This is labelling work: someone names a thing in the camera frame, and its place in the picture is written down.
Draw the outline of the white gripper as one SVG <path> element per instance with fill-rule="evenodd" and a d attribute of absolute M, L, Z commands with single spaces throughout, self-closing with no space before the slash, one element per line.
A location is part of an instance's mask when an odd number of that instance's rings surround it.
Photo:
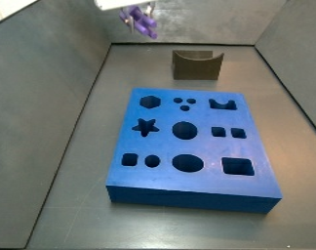
<path fill-rule="evenodd" d="M 137 5 L 148 1 L 149 0 L 93 0 L 93 4 L 101 11 L 107 11 L 107 10 L 123 8 L 129 5 Z M 145 5 L 145 11 L 144 11 L 144 14 L 148 17 L 152 17 L 153 9 L 155 9 L 155 2 L 148 2 Z M 132 16 L 128 17 L 128 27 L 132 33 L 133 32 Z"/>

